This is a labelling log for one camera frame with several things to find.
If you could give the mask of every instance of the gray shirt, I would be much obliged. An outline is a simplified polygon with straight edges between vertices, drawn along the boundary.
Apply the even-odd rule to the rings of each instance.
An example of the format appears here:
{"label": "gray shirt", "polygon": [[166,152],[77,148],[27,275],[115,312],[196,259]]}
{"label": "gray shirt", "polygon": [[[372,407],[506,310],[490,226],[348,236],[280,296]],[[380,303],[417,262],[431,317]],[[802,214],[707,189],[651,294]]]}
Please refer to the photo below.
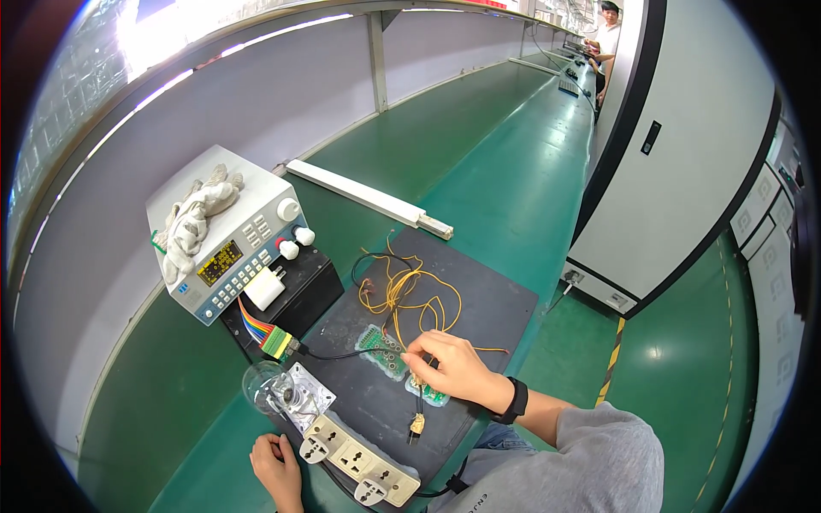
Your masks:
{"label": "gray shirt", "polygon": [[433,499],[429,513],[629,511],[662,507],[664,454],[653,429],[603,402],[558,419],[558,452],[474,449],[459,495]]}

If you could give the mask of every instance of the white shirt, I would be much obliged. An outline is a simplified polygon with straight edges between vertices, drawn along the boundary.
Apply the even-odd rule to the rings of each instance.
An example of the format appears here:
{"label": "white shirt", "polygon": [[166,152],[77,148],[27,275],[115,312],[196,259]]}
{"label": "white shirt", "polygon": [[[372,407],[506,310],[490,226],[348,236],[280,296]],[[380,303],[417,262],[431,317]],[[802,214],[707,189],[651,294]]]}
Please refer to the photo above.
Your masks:
{"label": "white shirt", "polygon": [[[612,27],[601,25],[596,31],[593,41],[599,42],[599,53],[616,53],[618,48],[618,36],[621,33],[621,23],[616,23]],[[608,61],[602,62],[599,66],[599,73],[604,75],[604,67]]]}

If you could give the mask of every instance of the man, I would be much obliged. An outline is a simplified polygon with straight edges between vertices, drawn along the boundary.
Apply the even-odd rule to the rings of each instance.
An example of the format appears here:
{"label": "man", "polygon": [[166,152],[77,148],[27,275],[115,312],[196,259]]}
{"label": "man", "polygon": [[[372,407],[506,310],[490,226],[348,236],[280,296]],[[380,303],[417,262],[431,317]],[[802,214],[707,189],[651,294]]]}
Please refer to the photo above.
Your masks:
{"label": "man", "polygon": [[596,105],[597,117],[604,102],[604,95],[608,92],[610,83],[610,72],[612,71],[612,60],[616,56],[618,47],[618,36],[621,33],[621,23],[618,22],[619,8],[613,2],[602,2],[602,17],[605,25],[601,25],[593,39],[585,38],[585,43],[596,52],[595,59],[590,58],[589,63],[596,73]]}
{"label": "man", "polygon": [[[429,367],[422,356],[439,361]],[[522,385],[485,367],[473,346],[453,335],[422,333],[401,354],[431,387],[509,417]],[[516,422],[556,447],[536,451],[509,426],[492,422],[468,455],[459,493],[433,499],[429,513],[474,511],[656,512],[662,505],[664,458],[653,429],[631,413],[603,402],[594,410],[528,391]],[[279,513],[302,513],[300,467],[286,437],[257,438],[254,473]]]}

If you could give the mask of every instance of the black wristwatch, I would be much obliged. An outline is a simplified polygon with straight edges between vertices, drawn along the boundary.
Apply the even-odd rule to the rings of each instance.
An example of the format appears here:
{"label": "black wristwatch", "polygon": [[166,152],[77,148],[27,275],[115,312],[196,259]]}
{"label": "black wristwatch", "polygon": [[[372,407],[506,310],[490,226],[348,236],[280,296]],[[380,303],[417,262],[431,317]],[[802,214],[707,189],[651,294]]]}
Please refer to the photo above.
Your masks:
{"label": "black wristwatch", "polygon": [[507,379],[513,383],[513,401],[511,401],[511,405],[507,407],[507,410],[505,410],[505,413],[502,415],[497,415],[491,411],[490,419],[493,422],[509,425],[513,424],[516,417],[525,414],[525,408],[527,407],[527,385],[510,376],[507,376]]}

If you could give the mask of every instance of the light bulb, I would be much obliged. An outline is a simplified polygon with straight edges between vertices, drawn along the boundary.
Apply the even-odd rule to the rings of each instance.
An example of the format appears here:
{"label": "light bulb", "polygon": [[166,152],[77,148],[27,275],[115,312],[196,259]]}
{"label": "light bulb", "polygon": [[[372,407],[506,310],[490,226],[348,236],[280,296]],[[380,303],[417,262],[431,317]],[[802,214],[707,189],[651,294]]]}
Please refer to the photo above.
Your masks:
{"label": "light bulb", "polygon": [[253,364],[245,371],[242,393],[264,415],[277,415],[301,403],[291,375],[280,364],[268,360]]}

